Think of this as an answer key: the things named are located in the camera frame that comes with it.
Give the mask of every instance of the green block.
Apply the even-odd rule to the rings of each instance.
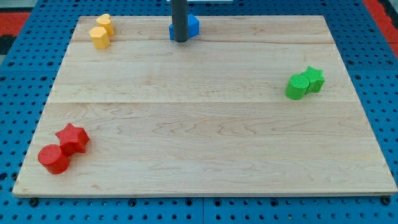
[[[322,73],[323,73],[323,70],[317,70],[311,66],[308,66],[307,70],[302,73],[302,75],[307,77],[310,82],[310,86],[308,87],[305,94],[319,93],[319,91],[322,88],[323,83],[325,82],[325,79],[323,78]]]
[[[285,94],[292,100],[299,100],[304,97],[307,88],[310,86],[310,81],[303,75],[292,75]]]

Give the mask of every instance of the blue block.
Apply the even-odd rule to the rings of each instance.
[[[170,40],[174,40],[173,24],[169,26]],[[199,35],[199,20],[193,15],[188,15],[189,38]]]

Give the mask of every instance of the black pole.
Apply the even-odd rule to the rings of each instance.
[[[189,38],[187,0],[170,0],[170,4],[172,6],[174,40],[185,42]]]

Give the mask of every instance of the red star-shaped block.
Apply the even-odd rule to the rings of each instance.
[[[76,152],[85,153],[86,144],[90,140],[84,128],[76,128],[71,123],[55,133],[60,140],[60,147],[66,156],[70,156]]]

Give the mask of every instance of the green star-shaped block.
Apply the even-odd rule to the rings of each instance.
[[[310,81],[310,86],[307,88],[305,94],[308,93],[319,93],[322,88],[325,79],[322,76],[323,70],[314,69],[308,66],[307,70],[302,73]]]

